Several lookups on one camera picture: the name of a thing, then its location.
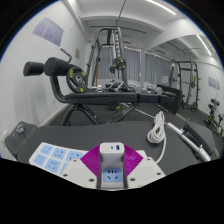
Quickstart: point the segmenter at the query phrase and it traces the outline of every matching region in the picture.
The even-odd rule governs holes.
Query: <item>power cord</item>
[[[153,129],[147,134],[147,139],[149,142],[153,144],[158,144],[164,140],[162,153],[156,163],[159,163],[163,158],[165,148],[166,148],[166,133],[164,131],[164,124],[165,124],[165,116],[162,111],[160,111],[154,118],[154,127]]]

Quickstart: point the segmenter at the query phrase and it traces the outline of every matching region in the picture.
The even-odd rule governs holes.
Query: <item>ceiling light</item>
[[[207,46],[205,45],[204,41],[201,39],[201,37],[197,34],[198,39],[203,43],[204,47],[206,48],[206,50],[208,51],[208,54],[210,56],[212,56],[211,52],[208,50]]]
[[[164,6],[164,5],[162,5],[162,4],[158,3],[158,2],[155,2],[155,1],[152,1],[152,0],[146,0],[146,1],[147,2],[151,2],[151,3],[155,4],[155,5],[158,5],[159,7],[167,10],[168,12],[172,13],[173,15],[176,15],[175,12],[173,12],[172,10],[170,10],[169,8],[167,8],[166,6]]]

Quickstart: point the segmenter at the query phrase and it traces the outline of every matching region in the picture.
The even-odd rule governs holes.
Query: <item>gray floor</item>
[[[110,110],[108,105],[88,105],[88,107],[98,116],[99,120],[102,122],[106,122],[116,116],[116,111]],[[161,109],[156,106],[155,104],[149,104],[149,103],[141,103],[138,106],[138,110],[144,111],[145,113],[148,113],[152,116],[155,116],[158,114]],[[61,121],[65,115],[65,111],[60,113],[49,125],[50,126],[58,126],[61,124]],[[179,117],[175,116],[174,114],[168,112],[166,113],[164,111],[165,115],[165,121],[171,122],[174,125],[176,125],[179,128],[183,128],[184,121],[181,120]],[[146,115],[143,115],[137,111],[132,111],[129,114],[125,116],[125,119],[122,120],[122,122],[125,121],[152,121],[153,118],[150,118]],[[88,118],[80,111],[75,111],[71,118],[70,118],[70,125],[71,126],[88,126],[93,125],[91,121],[88,120]]]
[[[112,117],[116,116],[116,111],[110,110],[108,105],[88,105],[88,107],[91,110],[93,110],[93,112],[98,116],[99,120],[102,122],[106,122],[110,120]],[[49,125],[60,126],[66,110],[61,112]],[[144,111],[145,113],[150,114],[152,116],[155,116],[161,111],[161,109],[158,106],[156,106],[155,104],[149,104],[149,103],[140,103],[138,106],[138,110]],[[165,122],[171,122],[178,128],[183,128],[185,123],[184,120],[172,114],[171,112],[165,112],[165,111],[163,112],[165,115]],[[206,123],[204,122],[204,119],[206,117],[200,111],[192,112],[191,110],[182,109],[180,107],[178,113],[185,119],[190,117],[190,121],[206,126]],[[121,122],[125,122],[125,121],[152,121],[153,122],[153,119],[137,111],[132,111],[129,114],[127,114],[125,116],[125,119],[122,120]],[[70,118],[70,125],[71,126],[89,126],[93,124],[82,112],[75,111]],[[222,149],[223,149],[223,138],[221,137],[221,135],[217,136],[214,133],[214,128],[212,133],[216,143],[216,148],[219,154],[221,155]]]

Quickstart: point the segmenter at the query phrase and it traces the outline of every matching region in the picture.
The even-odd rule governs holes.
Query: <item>yellow label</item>
[[[70,70],[70,77],[73,78],[73,70]]]

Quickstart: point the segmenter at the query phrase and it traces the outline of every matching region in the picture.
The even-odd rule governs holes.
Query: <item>gray table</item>
[[[147,133],[153,123],[145,121],[127,121],[107,125],[81,127],[43,126],[35,130],[17,148],[17,160],[29,164],[29,158],[42,142],[61,147],[89,151],[103,142],[121,142],[134,150],[144,150],[148,157],[157,160],[161,154],[163,142],[151,144]],[[158,164],[166,175],[172,174],[197,163],[194,154],[185,143],[170,129],[165,128],[167,145],[165,154]]]

